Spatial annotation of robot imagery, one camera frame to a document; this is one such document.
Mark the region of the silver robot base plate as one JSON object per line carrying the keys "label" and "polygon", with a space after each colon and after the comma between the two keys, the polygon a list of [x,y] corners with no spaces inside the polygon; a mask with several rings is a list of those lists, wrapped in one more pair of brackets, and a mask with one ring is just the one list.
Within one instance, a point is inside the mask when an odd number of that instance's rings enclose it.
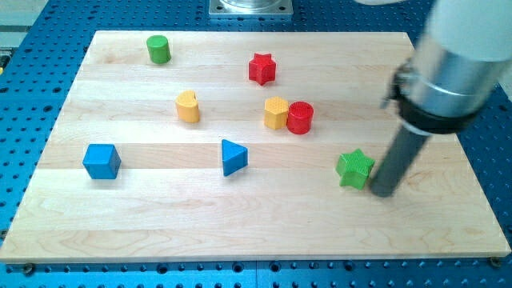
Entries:
{"label": "silver robot base plate", "polygon": [[210,16],[291,16],[292,0],[209,0]]}

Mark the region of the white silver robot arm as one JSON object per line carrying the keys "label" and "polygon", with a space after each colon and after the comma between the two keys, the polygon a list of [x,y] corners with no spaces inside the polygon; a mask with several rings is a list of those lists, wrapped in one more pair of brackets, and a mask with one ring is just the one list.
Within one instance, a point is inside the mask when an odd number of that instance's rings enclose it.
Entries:
{"label": "white silver robot arm", "polygon": [[410,59],[381,107],[395,101],[401,127],[371,184],[392,195],[429,137],[464,130],[511,64],[510,0],[437,0]]}

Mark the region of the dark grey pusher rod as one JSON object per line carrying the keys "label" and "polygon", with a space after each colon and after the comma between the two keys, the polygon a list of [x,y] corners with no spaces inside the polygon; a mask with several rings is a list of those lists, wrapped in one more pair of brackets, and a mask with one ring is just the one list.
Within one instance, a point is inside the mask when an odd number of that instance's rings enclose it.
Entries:
{"label": "dark grey pusher rod", "polygon": [[370,183],[379,197],[391,196],[431,134],[403,123]]}

